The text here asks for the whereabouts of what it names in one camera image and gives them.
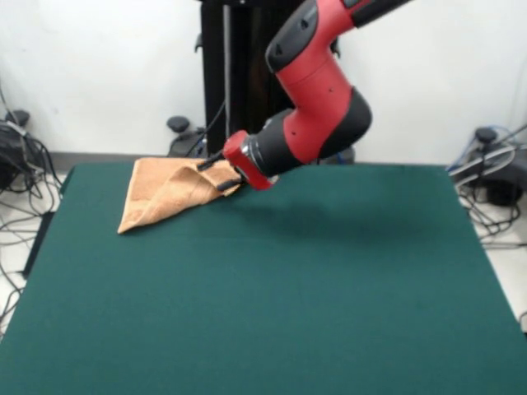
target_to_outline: black metal stand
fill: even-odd
[[[268,70],[265,50],[301,3],[302,0],[203,1],[208,124],[226,100],[225,113],[208,133],[209,153],[220,151],[232,133],[241,129],[259,132],[268,118],[291,107],[276,77]]]

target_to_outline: green table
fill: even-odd
[[[131,171],[75,169],[2,393],[527,390],[527,343],[442,170],[304,168],[117,236]]]

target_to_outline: folded cloth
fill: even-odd
[[[202,161],[179,158],[137,160],[118,233],[154,224],[237,190],[238,187],[234,187],[220,193],[216,189],[219,184],[240,177],[228,161],[221,160],[210,169],[199,172],[196,165]]]

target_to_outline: cable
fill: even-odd
[[[0,247],[12,247],[14,245],[18,245],[18,244],[22,244],[22,243],[27,245],[28,242],[33,241],[35,239],[36,239],[36,237],[30,237],[29,239],[23,239],[22,238],[19,241],[13,241],[12,243],[0,243]]]
[[[16,291],[14,290],[13,292],[11,292],[11,294],[9,294],[9,296],[7,297],[7,302],[6,302],[6,305],[3,309],[3,312],[2,312],[2,315],[0,315],[0,328],[4,328],[6,327],[7,325],[4,324],[2,325],[3,323],[3,320],[9,315],[10,312],[12,312],[14,309],[16,309],[16,307],[18,306],[18,302],[20,302],[20,298],[22,296],[22,291],[24,290],[25,288],[21,288],[20,290]],[[16,300],[16,302],[13,304],[13,306],[10,306],[11,304],[11,298],[14,296],[14,294],[18,294],[18,299]],[[0,331],[0,339],[2,339],[4,336],[4,333]]]
[[[33,220],[33,219],[39,218],[39,217],[41,217],[41,216],[37,215],[37,214],[34,214],[33,216],[27,216],[25,218],[18,218],[18,219],[15,219],[15,220],[11,220],[11,221],[5,222],[3,225],[0,225],[0,231],[3,230],[3,229],[8,228],[11,224],[16,224],[16,223],[19,223],[19,222]]]
[[[469,141],[469,144],[464,148],[463,152],[459,156],[458,159],[454,161],[452,165],[446,168],[446,171],[451,172],[452,170],[456,169],[456,166],[467,156],[469,153],[470,147],[473,145],[474,141],[476,140],[476,137],[472,137]]]
[[[28,230],[28,229],[11,229],[11,230],[0,230],[0,233],[11,233],[11,232],[17,232],[17,233],[39,233],[38,230]]]
[[[501,148],[499,150],[492,151],[488,155],[485,155],[484,159],[483,158],[477,158],[475,160],[471,160],[466,165],[463,165],[463,166],[461,166],[461,167],[449,172],[449,175],[453,176],[453,175],[457,175],[459,173],[463,173],[464,171],[470,169],[471,167],[474,167],[475,165],[479,165],[484,160],[493,159],[493,158],[495,158],[497,156],[500,156],[500,155],[503,155],[503,154],[508,154],[509,152],[521,151],[521,150],[525,150],[525,149],[527,149],[527,145],[524,145],[524,146],[507,146],[505,148]]]
[[[220,109],[216,112],[216,115],[214,116],[214,119],[210,122],[210,124],[207,126],[205,131],[203,132],[203,135],[199,137],[199,139],[190,147],[189,151],[185,154],[185,158],[188,158],[192,151],[203,141],[203,139],[208,135],[216,121],[220,118],[220,115],[222,115],[223,110],[225,109],[226,102],[223,100],[222,105],[220,106]]]
[[[472,222],[475,222],[477,224],[483,225],[485,227],[486,231],[487,231],[487,235],[484,236],[484,237],[489,237],[491,235],[495,235],[496,232],[500,231],[499,225],[497,226],[498,230],[493,230],[492,229],[493,221],[491,220],[490,224],[487,223],[485,221],[484,213],[482,211],[480,211],[478,209],[478,207],[476,206],[476,204],[478,203],[479,187],[481,186],[483,171],[485,170],[486,154],[487,154],[487,152],[485,151],[483,153],[483,156],[482,156],[482,161],[479,164],[478,174],[476,175],[477,182],[472,188],[472,196],[464,196],[463,194],[460,194],[460,196],[465,198],[465,200],[467,200],[470,203],[470,206],[466,207],[466,208],[468,209],[469,217],[472,220]]]
[[[25,213],[25,214],[29,214],[29,215],[33,215],[33,214],[34,214],[33,212],[31,212],[31,211],[29,211],[29,210],[24,210],[24,209],[22,209],[22,208],[19,208],[19,207],[16,207],[16,206],[12,206],[11,204],[7,204],[7,203],[2,202],[2,201],[0,201],[0,204],[1,204],[2,206],[9,207],[9,208],[11,208],[12,210],[20,211],[20,212],[23,212],[23,213]]]
[[[11,285],[11,287],[16,290],[18,293],[20,293],[20,288],[16,286],[16,284],[13,282],[13,280],[9,277],[9,275],[6,272],[6,269],[3,268],[2,260],[0,259],[0,272],[2,272],[2,276],[6,277],[7,282]]]
[[[487,128],[490,128],[490,129],[494,130],[495,132],[501,130],[502,132],[505,132],[505,134],[508,137],[510,137],[514,142],[517,142],[516,141],[516,136],[513,136],[511,130],[509,130],[508,128],[505,128],[505,127],[500,126],[500,125],[488,125]]]
[[[460,191],[459,196],[469,203],[469,206],[467,207],[464,205],[464,208],[467,210],[470,220],[476,226],[482,226],[485,228],[487,233],[479,237],[483,247],[485,248],[488,248],[491,245],[496,245],[496,242],[494,241],[487,241],[489,238],[494,238],[499,234],[507,232],[515,224],[515,222],[520,219],[521,210],[518,206],[518,203],[515,202],[515,199],[511,201],[511,212],[509,218],[505,220],[494,220],[477,205],[485,204],[487,202],[473,200],[471,196],[464,194],[462,191]]]
[[[7,272],[7,274],[22,274],[21,271]]]
[[[31,136],[29,136],[28,138],[37,145],[40,145],[40,150],[44,153],[45,161],[47,161],[47,165],[49,167],[49,170],[51,171],[51,175],[53,176],[54,181],[59,185],[59,187],[62,187],[63,183],[57,176],[57,172],[55,171],[55,167],[53,161],[51,160],[51,155],[49,154],[48,148],[46,148],[46,146],[40,140],[37,140],[36,138]]]
[[[522,126],[519,129],[517,129],[515,132],[511,133],[509,136],[503,137],[502,139],[498,140],[495,143],[495,145],[498,146],[498,145],[502,144],[503,142],[508,142],[509,140],[511,140],[512,138],[518,136],[520,133],[522,133],[525,130],[527,130],[527,124],[525,124],[524,126]]]
[[[3,224],[5,224],[5,221],[3,220],[2,215],[0,215],[0,221],[1,221]],[[24,239],[24,238],[23,238],[22,236],[20,236],[17,232],[15,232],[14,230],[9,229],[8,226],[6,226],[6,229],[7,229],[7,230],[10,230],[11,233],[12,233],[14,236],[16,236],[16,237],[17,237],[22,243],[24,243],[24,244],[27,246],[28,249],[31,249],[31,246],[30,246],[29,243],[28,243],[28,241],[29,241],[28,239]]]
[[[498,171],[503,170],[508,165],[510,165],[514,161],[515,158],[516,158],[516,150],[513,150],[511,152],[511,156],[509,157],[509,159],[505,160],[502,164],[494,166],[493,168],[491,168],[489,170],[484,170],[481,174],[475,174],[475,175],[471,175],[469,177],[466,177],[466,178],[462,179],[461,181],[458,181],[455,184],[455,186],[456,186],[456,188],[459,188],[459,187],[462,187],[463,185],[468,184],[468,183],[470,183],[470,182],[472,182],[474,180],[481,179],[482,176],[486,176],[486,175],[497,173]]]
[[[520,314],[520,316],[518,317],[518,323],[520,323],[520,329],[525,333],[525,335],[527,336],[527,327],[525,327],[524,329],[524,318],[527,317],[527,311]]]

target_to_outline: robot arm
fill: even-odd
[[[305,0],[269,44],[266,59],[295,104],[256,135],[234,134],[222,153],[256,189],[271,178],[350,147],[371,125],[371,111],[331,53],[334,40],[410,0]]]

